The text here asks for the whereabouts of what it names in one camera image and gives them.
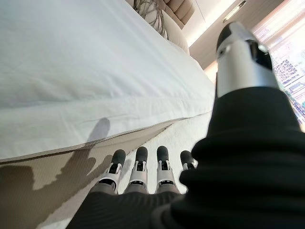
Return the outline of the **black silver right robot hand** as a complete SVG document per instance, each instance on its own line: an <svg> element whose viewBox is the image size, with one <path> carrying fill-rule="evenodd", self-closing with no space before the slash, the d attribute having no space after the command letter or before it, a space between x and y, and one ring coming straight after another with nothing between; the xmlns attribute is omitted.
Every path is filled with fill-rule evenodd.
<svg viewBox="0 0 305 229"><path fill-rule="evenodd" d="M273 72L268 50L243 25L217 42L215 100L207 135L181 153L179 193L164 146L148 194L147 150L117 193L125 153L117 150L68 224L70 229L302 229L305 135Z"/></svg>

